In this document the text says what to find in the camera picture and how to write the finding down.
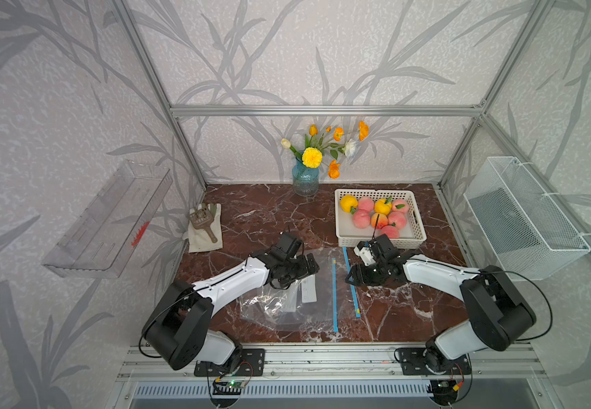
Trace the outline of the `yellow peach with leaf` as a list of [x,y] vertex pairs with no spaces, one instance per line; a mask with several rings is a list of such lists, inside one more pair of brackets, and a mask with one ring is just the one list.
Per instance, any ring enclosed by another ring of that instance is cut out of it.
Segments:
[[391,198],[379,199],[374,204],[375,213],[388,216],[393,208],[393,201]]

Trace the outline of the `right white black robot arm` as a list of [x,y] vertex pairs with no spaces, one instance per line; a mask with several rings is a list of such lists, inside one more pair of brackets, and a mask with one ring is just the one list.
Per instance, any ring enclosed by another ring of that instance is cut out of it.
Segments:
[[496,266],[465,268],[401,250],[383,234],[354,247],[361,263],[349,270],[352,286],[419,284],[463,302],[467,320],[426,342],[423,357],[435,372],[481,349],[505,351],[537,322],[537,316],[509,277]]

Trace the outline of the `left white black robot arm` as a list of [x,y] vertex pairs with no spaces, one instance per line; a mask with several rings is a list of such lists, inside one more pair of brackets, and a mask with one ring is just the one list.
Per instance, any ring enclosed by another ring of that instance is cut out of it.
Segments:
[[281,233],[278,243],[249,255],[244,261],[212,278],[188,283],[175,281],[143,326],[139,345],[149,344],[175,371],[193,361],[232,373],[242,365],[242,345],[225,332],[210,329],[213,317],[225,306],[263,286],[279,291],[319,272],[314,255],[305,254],[303,241]]

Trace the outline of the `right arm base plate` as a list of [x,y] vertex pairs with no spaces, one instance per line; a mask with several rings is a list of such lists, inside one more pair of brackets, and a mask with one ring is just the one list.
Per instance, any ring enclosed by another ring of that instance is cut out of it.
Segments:
[[400,364],[404,375],[466,376],[472,374],[472,366],[466,355],[450,360],[435,349],[397,348],[394,351],[394,359]]

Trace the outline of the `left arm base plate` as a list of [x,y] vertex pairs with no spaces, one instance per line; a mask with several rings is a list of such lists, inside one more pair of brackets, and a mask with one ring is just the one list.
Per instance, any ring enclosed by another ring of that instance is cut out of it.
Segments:
[[243,349],[234,352],[230,359],[222,365],[212,362],[197,361],[194,376],[197,378],[213,377],[261,377],[266,364],[266,351],[264,349]]

